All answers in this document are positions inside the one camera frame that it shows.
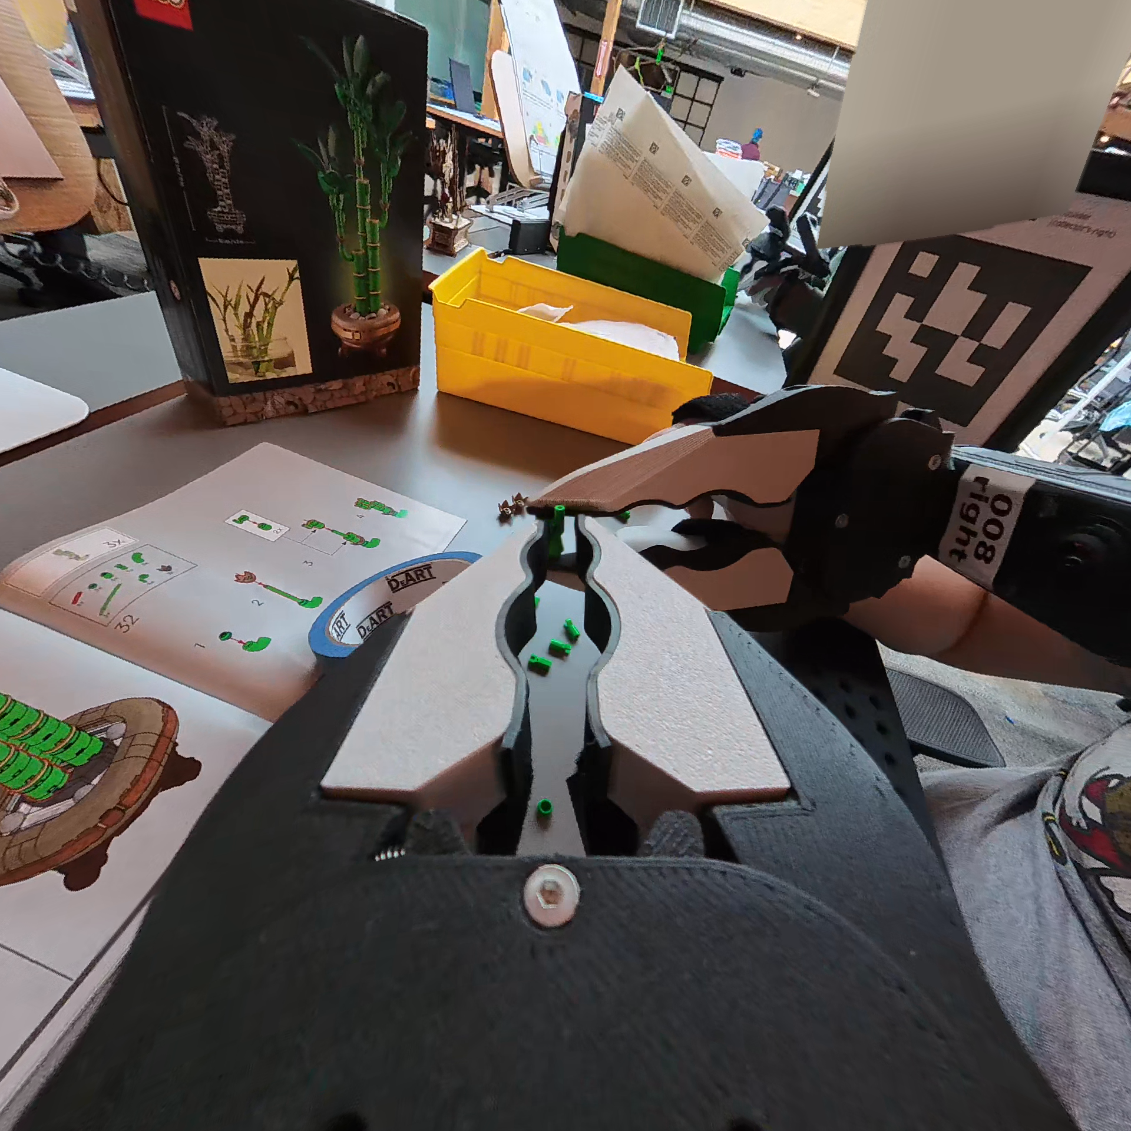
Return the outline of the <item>brown lego figure model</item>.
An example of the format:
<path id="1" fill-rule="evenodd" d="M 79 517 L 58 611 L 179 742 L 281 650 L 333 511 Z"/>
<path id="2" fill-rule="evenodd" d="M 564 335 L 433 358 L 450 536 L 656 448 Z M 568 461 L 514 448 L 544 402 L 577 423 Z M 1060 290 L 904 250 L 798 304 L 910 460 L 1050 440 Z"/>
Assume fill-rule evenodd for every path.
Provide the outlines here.
<path id="1" fill-rule="evenodd" d="M 466 169 L 458 136 L 433 133 L 427 173 L 431 196 L 425 209 L 427 248 L 456 258 L 469 244 L 471 219 L 466 215 Z"/>

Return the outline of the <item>dark slim cardboard box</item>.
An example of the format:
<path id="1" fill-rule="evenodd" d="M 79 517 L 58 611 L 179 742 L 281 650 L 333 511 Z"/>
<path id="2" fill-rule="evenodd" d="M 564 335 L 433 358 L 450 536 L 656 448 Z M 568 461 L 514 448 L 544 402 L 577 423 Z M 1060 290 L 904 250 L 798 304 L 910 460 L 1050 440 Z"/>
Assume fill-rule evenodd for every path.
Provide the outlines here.
<path id="1" fill-rule="evenodd" d="M 573 171 L 573 150 L 577 140 L 577 129 L 581 125 L 581 109 L 583 109 L 583 94 L 571 92 L 568 94 L 566 102 L 566 121 L 558 142 L 558 156 L 556 156 L 556 169 L 550 183 L 548 192 L 548 248 L 552 254 L 558 252 L 558 234 L 560 234 L 560 204 L 564 202 L 564 192 L 568 190 L 568 183 Z"/>

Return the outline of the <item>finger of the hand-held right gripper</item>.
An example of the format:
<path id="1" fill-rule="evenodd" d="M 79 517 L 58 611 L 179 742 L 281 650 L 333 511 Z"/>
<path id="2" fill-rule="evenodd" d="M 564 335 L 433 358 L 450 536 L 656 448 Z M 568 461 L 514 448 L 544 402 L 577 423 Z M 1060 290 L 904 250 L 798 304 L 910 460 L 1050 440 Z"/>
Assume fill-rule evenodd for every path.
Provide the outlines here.
<path id="1" fill-rule="evenodd" d="M 731 519 L 687 519 L 671 535 L 694 548 L 656 544 L 656 567 L 714 611 L 783 606 L 794 573 L 771 535 Z"/>
<path id="2" fill-rule="evenodd" d="M 818 444 L 819 431 L 718 435 L 708 425 L 683 427 L 558 479 L 527 508 L 616 515 L 639 504 L 683 508 L 714 494 L 783 504 L 814 471 Z"/>

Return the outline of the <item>black framed marker sign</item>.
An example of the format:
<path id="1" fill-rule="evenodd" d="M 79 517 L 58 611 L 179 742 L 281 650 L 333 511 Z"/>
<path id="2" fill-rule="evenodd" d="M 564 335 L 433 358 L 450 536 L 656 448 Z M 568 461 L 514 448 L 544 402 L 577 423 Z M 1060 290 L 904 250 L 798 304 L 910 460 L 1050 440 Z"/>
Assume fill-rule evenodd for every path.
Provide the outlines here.
<path id="1" fill-rule="evenodd" d="M 1127 331 L 1123 146 L 1089 156 L 1064 213 L 846 248 L 787 385 L 893 392 L 1012 452 Z"/>

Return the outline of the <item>black lego set box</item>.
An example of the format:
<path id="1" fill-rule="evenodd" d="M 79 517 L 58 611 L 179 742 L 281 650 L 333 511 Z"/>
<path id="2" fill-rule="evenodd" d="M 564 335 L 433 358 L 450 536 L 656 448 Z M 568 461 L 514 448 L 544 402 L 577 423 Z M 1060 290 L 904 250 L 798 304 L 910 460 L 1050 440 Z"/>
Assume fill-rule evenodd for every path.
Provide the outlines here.
<path id="1" fill-rule="evenodd" d="M 429 38 L 375 2 L 77 2 L 183 383 L 219 423 L 419 383 Z"/>

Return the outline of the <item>white printed paper bags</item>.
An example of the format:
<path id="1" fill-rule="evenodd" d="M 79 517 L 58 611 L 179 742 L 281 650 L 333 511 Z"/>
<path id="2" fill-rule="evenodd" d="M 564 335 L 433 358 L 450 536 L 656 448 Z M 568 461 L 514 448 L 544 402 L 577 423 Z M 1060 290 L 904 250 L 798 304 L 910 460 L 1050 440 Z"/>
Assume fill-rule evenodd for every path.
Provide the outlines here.
<path id="1" fill-rule="evenodd" d="M 768 217 L 619 67 L 564 194 L 562 229 L 685 275 L 719 281 Z"/>

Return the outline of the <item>white stand base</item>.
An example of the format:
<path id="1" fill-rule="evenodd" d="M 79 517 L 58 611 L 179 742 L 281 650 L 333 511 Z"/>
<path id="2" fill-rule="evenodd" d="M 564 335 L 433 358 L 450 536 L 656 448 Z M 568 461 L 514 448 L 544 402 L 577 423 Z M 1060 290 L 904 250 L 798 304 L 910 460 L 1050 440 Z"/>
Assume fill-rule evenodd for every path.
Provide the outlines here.
<path id="1" fill-rule="evenodd" d="M 2 454 L 83 423 L 89 404 L 2 367 Z"/>

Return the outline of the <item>white poster board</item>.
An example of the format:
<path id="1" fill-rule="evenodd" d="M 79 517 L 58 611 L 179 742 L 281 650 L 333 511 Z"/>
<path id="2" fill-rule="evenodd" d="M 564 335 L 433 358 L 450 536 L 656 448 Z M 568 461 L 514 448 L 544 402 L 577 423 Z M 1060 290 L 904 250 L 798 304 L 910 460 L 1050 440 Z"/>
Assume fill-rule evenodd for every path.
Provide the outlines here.
<path id="1" fill-rule="evenodd" d="M 581 92 L 575 61 L 556 2 L 502 2 L 500 8 L 523 144 L 535 177 L 548 184 L 568 123 L 568 98 Z"/>

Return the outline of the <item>blue masking tape roll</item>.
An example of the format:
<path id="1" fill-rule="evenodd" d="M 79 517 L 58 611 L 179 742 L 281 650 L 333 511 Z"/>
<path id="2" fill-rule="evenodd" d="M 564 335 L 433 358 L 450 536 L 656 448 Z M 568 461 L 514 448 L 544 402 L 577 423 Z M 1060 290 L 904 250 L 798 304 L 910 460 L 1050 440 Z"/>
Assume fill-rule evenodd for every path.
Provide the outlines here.
<path id="1" fill-rule="evenodd" d="M 481 556 L 442 552 L 394 563 L 354 585 L 319 611 L 308 631 L 308 646 L 321 665 L 335 665 L 377 629 L 441 590 Z"/>

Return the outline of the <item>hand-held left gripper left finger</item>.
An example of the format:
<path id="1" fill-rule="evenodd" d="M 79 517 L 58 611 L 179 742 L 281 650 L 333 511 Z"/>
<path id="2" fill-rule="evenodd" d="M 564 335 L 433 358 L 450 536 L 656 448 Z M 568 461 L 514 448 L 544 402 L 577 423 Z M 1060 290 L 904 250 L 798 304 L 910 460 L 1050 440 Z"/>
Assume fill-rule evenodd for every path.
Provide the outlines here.
<path id="1" fill-rule="evenodd" d="M 529 679 L 543 521 L 377 629 L 375 681 L 323 796 L 441 810 L 477 850 L 516 850 L 531 798 Z"/>

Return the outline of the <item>crumpled white paper bag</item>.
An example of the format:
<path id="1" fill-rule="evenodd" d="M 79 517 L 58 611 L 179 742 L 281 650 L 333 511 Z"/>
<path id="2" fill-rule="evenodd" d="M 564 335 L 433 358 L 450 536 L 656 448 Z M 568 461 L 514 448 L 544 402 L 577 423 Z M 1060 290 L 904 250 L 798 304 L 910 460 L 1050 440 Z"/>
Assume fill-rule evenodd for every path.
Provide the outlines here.
<path id="1" fill-rule="evenodd" d="M 523 306 L 518 313 L 544 323 L 566 325 L 606 342 L 618 342 L 664 360 L 683 360 L 677 338 L 666 331 L 623 319 L 573 319 L 573 309 L 573 306 L 552 306 L 543 302 Z"/>

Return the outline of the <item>green plastic bin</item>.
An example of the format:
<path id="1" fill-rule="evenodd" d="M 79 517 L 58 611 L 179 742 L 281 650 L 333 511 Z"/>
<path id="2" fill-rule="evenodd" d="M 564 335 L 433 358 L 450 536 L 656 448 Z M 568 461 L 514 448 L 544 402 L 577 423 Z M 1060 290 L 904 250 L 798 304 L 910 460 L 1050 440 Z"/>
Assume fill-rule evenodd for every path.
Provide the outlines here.
<path id="1" fill-rule="evenodd" d="M 558 269 L 691 313 L 687 350 L 702 352 L 727 327 L 741 275 L 729 267 L 721 281 L 687 275 L 589 234 L 558 234 Z"/>

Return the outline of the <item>lego instruction booklet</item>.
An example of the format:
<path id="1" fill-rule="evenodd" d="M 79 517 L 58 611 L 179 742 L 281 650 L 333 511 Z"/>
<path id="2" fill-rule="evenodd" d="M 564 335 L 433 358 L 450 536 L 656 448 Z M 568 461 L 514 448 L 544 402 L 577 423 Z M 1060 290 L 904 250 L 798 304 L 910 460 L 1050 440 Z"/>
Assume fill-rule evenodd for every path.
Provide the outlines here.
<path id="1" fill-rule="evenodd" d="M 337 598 L 466 525 L 273 444 L 2 569 L 2 1102 L 100 994 Z"/>

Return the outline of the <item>person's right forearm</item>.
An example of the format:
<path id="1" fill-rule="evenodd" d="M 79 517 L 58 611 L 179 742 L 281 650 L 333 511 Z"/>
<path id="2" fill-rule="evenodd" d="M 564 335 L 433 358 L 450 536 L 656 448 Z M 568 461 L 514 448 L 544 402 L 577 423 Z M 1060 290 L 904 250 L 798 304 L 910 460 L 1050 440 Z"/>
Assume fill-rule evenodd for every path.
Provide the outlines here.
<path id="1" fill-rule="evenodd" d="M 1087 652 L 933 558 L 879 598 L 854 602 L 846 623 L 908 656 L 1027 683 L 1129 696 L 1129 669 Z"/>

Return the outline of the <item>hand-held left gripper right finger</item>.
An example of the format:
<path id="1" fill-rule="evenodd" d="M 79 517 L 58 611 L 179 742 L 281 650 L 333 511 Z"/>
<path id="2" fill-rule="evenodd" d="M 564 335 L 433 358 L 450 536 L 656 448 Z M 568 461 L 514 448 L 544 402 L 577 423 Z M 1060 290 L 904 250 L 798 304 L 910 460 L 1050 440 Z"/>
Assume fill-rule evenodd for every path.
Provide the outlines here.
<path id="1" fill-rule="evenodd" d="M 637 850 L 666 812 L 781 802 L 793 785 L 714 613 L 598 519 L 575 523 L 587 675 L 585 850 Z"/>

